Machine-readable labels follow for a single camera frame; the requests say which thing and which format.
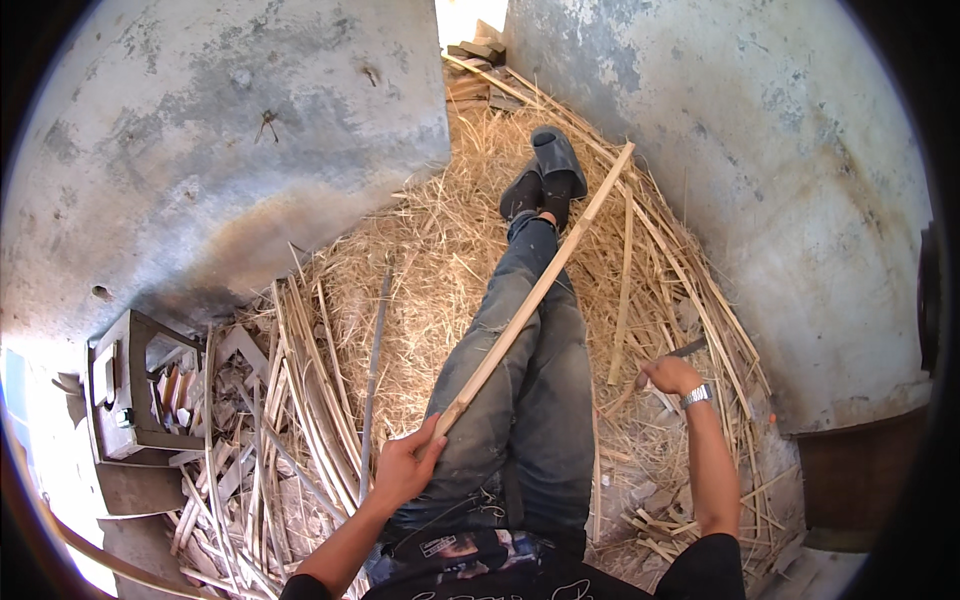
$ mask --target metal watch band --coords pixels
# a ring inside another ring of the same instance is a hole
[[[680,401],[680,407],[686,410],[686,407],[690,404],[699,402],[700,400],[709,400],[712,397],[713,394],[710,393],[710,386],[705,383],[694,388],[692,392],[684,396]]]

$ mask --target person's left hand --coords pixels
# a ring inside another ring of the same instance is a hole
[[[434,441],[426,449],[422,460],[418,461],[414,452],[430,441],[430,436],[433,435],[439,419],[440,413],[436,413],[424,421],[415,433],[383,445],[376,468],[373,491],[367,496],[366,501],[387,517],[403,503],[417,497],[430,482],[433,467],[437,464],[437,458],[446,445],[446,436]]]

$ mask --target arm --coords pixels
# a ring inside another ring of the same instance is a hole
[[[650,380],[665,394],[685,396],[704,379],[680,358],[664,356],[643,366]],[[740,526],[740,485],[720,421],[709,402],[694,402],[686,409],[690,437],[690,490],[693,511],[704,536],[730,534]]]
[[[404,502],[422,492],[433,476],[446,437],[430,445],[422,461],[414,457],[414,451],[430,440],[439,418],[440,414],[433,415],[416,433],[384,444],[373,491],[357,512],[297,567],[297,575],[310,575],[324,584],[331,598],[343,596],[384,523]]]

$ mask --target black sock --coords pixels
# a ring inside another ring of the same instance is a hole
[[[543,211],[557,219],[557,233],[566,227],[570,212],[570,193],[577,176],[573,171],[555,171],[543,178]]]
[[[500,200],[500,214],[503,218],[511,221],[524,210],[537,210],[537,204],[540,203],[540,187],[540,175],[535,171],[524,175]]]

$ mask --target hand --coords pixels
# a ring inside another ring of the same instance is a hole
[[[433,467],[444,450],[446,436],[434,441],[426,449],[422,460],[418,461],[414,452],[430,441],[438,420],[440,420],[440,413],[424,421],[415,433],[383,445],[376,468],[373,491],[367,496],[365,504],[370,503],[389,517],[404,502],[412,500],[423,492],[423,488],[426,488],[426,484],[433,477]]]
[[[704,383],[696,369],[676,356],[662,356],[652,363],[640,365],[650,381],[665,394],[686,396]]]

